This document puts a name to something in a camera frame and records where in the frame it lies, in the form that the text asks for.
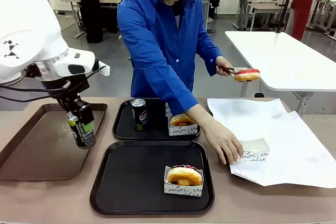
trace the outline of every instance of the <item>sleeve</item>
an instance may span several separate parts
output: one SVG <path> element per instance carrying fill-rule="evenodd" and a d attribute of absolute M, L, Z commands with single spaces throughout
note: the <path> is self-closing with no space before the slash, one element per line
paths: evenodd
<path fill-rule="evenodd" d="M 200 18 L 198 24 L 198 36 L 197 36 L 197 45 L 196 45 L 196 53 L 204 60 L 206 69 L 210 76 L 216 74 L 215 71 L 215 61 L 218 56 L 222 56 L 222 52 L 218 47 L 216 47 L 208 34 L 206 33 L 206 29 L 204 26 L 204 17 L 203 17 L 203 9 L 202 9 L 202 0 L 198 0 L 200 7 Z"/>
<path fill-rule="evenodd" d="M 169 104 L 173 115 L 184 113 L 198 104 L 191 91 L 167 64 L 138 8 L 122 3 L 118 8 L 118 25 L 134 67 L 143 72 L 157 97 Z"/>

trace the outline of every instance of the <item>black pants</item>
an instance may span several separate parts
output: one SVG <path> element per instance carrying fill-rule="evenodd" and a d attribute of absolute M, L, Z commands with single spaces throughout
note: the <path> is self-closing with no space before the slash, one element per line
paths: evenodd
<path fill-rule="evenodd" d="M 88 43 L 103 41 L 99 0 L 81 0 L 81 15 Z"/>
<path fill-rule="evenodd" d="M 215 8 L 218 6 L 218 0 L 210 0 L 209 18 L 214 18 Z"/>

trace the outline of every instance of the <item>paper box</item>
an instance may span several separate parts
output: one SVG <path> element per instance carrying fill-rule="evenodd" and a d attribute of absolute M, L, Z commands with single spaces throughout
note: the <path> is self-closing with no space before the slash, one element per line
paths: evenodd
<path fill-rule="evenodd" d="M 173 117 L 173 114 L 169 108 L 169 105 L 168 103 L 166 103 L 166 116 L 170 116 L 170 117 Z"/>
<path fill-rule="evenodd" d="M 243 146 L 243 156 L 238 162 L 265 161 L 269 153 L 269 147 L 263 138 L 252 141 L 241 141 Z"/>
<path fill-rule="evenodd" d="M 168 131 L 169 136 L 182 136 L 182 135 L 196 135 L 198 124 L 188 125 L 188 126 L 172 126 L 170 120 L 172 117 L 168 118 Z"/>
<path fill-rule="evenodd" d="M 166 166 L 163 180 L 165 194 L 179 194 L 179 195 L 188 195 L 196 197 L 200 197 L 202 195 L 203 180 L 204 180 L 202 170 L 199 170 L 202 176 L 202 184 L 200 186 L 179 186 L 169 183 L 167 180 L 167 174 L 170 170 L 171 167 Z"/>

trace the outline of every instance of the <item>robotic arm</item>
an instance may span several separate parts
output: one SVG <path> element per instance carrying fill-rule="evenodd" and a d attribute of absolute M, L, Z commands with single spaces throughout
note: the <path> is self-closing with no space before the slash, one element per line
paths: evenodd
<path fill-rule="evenodd" d="M 84 125 L 93 121 L 90 105 L 80 98 L 89 88 L 86 73 L 110 74 L 93 52 L 69 48 L 47 0 L 0 0 L 0 77 L 27 69 L 48 94 Z"/>

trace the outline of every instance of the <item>blue shirt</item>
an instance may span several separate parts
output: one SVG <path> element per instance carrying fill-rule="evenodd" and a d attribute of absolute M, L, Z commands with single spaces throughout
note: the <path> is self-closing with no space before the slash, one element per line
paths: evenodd
<path fill-rule="evenodd" d="M 132 97 L 159 97 L 172 113 L 197 104 L 192 94 L 195 54 L 212 76 L 222 53 L 203 24 L 202 0 L 183 0 L 180 30 L 171 6 L 162 0 L 123 0 L 118 25 L 132 60 Z"/>

